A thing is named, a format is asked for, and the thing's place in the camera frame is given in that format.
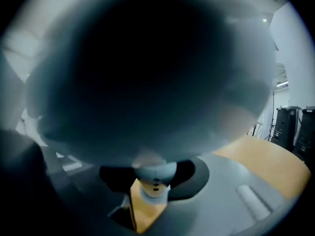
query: wooden tabletop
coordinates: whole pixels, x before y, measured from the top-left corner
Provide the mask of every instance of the wooden tabletop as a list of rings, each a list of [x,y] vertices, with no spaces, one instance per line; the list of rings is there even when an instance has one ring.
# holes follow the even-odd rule
[[[311,176],[308,167],[291,152],[253,136],[245,135],[214,154],[241,163],[287,199],[300,195]]]

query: gray surface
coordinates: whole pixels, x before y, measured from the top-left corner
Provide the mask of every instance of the gray surface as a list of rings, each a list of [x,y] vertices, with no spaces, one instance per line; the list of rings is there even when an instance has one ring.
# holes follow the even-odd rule
[[[189,200],[169,202],[165,212],[147,230],[146,235],[228,236],[239,232],[241,235],[260,235],[277,224],[291,208],[294,200],[285,201],[277,190],[243,165],[212,154],[200,158],[210,169],[210,179],[204,189]],[[79,219],[94,228],[96,234],[133,234],[107,218],[108,211],[121,203],[123,195],[111,192],[102,184],[96,167],[72,174],[66,181],[59,179],[61,175],[60,172],[54,179],[57,185],[63,183],[61,188],[57,188],[62,199]],[[243,184],[249,185],[273,211],[266,219],[256,223],[251,217],[236,192],[236,188]],[[69,185],[76,187],[71,195]]]

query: bright light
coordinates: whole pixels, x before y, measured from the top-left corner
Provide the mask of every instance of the bright light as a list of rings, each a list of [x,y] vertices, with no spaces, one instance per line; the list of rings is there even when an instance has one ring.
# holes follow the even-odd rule
[[[288,84],[288,81],[283,82],[283,83],[281,83],[281,84],[279,84],[279,85],[277,85],[277,86],[278,86],[278,87],[281,87],[281,86],[286,85],[286,84]]]

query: fluorescent light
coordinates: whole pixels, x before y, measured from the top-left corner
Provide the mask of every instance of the fluorescent light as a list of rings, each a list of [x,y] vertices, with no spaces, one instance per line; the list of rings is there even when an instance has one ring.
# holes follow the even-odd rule
[[[283,83],[281,83],[281,84],[278,84],[277,86],[278,86],[278,87],[281,87],[281,86],[286,85],[286,84],[288,84],[288,81],[283,82]]]

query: yellow wooden surface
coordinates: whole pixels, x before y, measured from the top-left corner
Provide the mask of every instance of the yellow wooden surface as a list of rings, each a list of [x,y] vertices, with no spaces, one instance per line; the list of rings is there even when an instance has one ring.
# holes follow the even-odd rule
[[[167,204],[151,205],[143,201],[140,196],[140,182],[138,179],[133,183],[130,195],[137,233],[142,234],[162,214]]]
[[[307,166],[291,152],[253,136],[243,136],[214,154],[241,163],[287,199],[298,196],[311,176]]]

